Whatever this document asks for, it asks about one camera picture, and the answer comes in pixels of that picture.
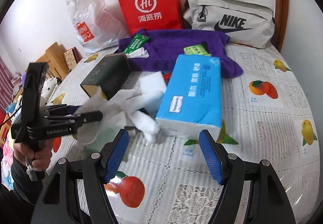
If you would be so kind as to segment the person's left hand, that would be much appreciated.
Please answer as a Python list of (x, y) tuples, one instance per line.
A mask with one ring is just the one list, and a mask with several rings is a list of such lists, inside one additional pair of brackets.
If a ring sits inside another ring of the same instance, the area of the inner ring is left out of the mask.
[(28, 158), (32, 161), (32, 167), (38, 171), (45, 171), (50, 165), (53, 142), (54, 139), (47, 139), (44, 142), (43, 148), (37, 152), (31, 150), (24, 143), (14, 143), (13, 156), (22, 166), (25, 165), (25, 160)]

